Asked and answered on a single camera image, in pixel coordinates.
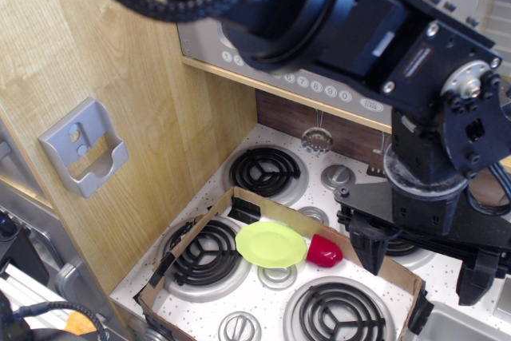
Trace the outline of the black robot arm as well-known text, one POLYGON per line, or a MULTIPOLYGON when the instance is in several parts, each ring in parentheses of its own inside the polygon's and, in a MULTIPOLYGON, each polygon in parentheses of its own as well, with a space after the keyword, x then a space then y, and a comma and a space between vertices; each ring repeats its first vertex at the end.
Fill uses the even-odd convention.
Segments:
POLYGON ((474 305, 510 272, 509 206, 476 200, 470 182, 510 177, 510 85, 476 22, 439 0, 117 0, 162 22, 214 18, 252 68, 306 69, 392 108, 386 182, 341 188, 341 220, 377 273, 402 239, 462 262, 457 294, 474 305))

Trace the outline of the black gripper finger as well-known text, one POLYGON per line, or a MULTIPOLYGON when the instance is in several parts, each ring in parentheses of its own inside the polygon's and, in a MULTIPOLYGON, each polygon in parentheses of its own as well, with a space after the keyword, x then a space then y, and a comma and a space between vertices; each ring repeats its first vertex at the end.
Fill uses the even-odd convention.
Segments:
POLYGON ((388 247, 387 230, 365 220, 352 220, 349 224, 349 233, 351 245, 361 265, 376 276, 388 247))
POLYGON ((459 305, 475 305, 502 277, 501 253, 481 249, 464 260, 458 276, 456 293, 459 305))

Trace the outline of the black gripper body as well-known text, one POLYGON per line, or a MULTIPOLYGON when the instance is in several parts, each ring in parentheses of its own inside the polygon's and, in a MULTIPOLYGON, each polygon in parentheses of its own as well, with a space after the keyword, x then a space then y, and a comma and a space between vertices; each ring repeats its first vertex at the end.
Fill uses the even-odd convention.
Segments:
POLYGON ((350 184, 334 191, 346 217, 385 228, 390 240, 399 238, 420 248, 459 260, 481 249, 501 253, 510 264, 510 222, 472 208, 464 194, 448 200, 424 200, 397 192, 388 182, 350 184))

